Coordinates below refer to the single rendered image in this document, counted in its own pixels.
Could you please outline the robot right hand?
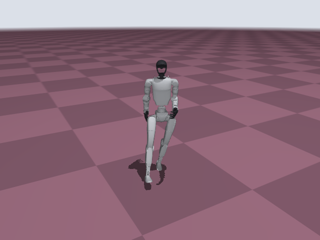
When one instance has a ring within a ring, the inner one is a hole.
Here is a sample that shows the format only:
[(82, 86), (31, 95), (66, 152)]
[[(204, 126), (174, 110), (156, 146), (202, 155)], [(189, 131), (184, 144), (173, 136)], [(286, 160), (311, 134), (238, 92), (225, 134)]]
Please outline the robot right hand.
[(146, 120), (146, 122), (147, 122), (149, 112), (148, 112), (148, 111), (146, 111), (146, 112), (145, 112), (145, 113), (143, 113), (143, 114), (144, 114), (145, 120)]

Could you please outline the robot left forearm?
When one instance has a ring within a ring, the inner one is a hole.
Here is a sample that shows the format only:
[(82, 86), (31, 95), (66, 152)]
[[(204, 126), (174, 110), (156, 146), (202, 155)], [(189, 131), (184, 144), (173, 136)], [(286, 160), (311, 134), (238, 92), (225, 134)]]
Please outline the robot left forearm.
[(174, 108), (177, 108), (177, 110), (179, 110), (178, 109), (178, 97), (177, 97), (177, 101), (173, 101), (172, 102), (172, 111), (173, 111)]

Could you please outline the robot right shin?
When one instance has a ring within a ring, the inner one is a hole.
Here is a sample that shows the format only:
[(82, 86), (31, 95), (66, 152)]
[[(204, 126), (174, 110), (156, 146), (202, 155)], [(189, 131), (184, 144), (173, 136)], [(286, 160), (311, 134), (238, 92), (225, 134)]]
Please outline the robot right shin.
[(146, 176), (148, 174), (148, 176), (150, 176), (150, 168), (151, 168), (151, 164), (152, 164), (152, 158), (153, 158), (153, 151), (152, 148), (148, 148), (147, 149), (147, 145), (145, 148), (145, 165), (146, 165)]

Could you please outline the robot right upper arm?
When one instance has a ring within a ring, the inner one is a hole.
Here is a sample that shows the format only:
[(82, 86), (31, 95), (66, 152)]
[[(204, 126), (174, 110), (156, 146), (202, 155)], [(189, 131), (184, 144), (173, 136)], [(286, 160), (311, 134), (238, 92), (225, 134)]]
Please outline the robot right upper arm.
[(145, 102), (149, 102), (150, 101), (150, 91), (151, 91), (151, 85), (152, 85), (152, 81), (153, 81), (153, 78), (151, 79), (147, 79), (145, 81), (145, 85), (144, 85), (144, 96), (143, 96), (143, 101)]

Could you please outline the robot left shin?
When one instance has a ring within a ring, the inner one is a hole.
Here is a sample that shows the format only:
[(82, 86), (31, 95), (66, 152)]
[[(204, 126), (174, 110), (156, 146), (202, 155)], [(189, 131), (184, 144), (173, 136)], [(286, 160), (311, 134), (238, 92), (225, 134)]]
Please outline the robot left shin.
[(158, 161), (157, 163), (161, 163), (166, 151), (167, 151), (168, 145), (164, 144), (163, 146), (160, 145), (160, 149), (159, 149), (159, 157), (158, 157)]

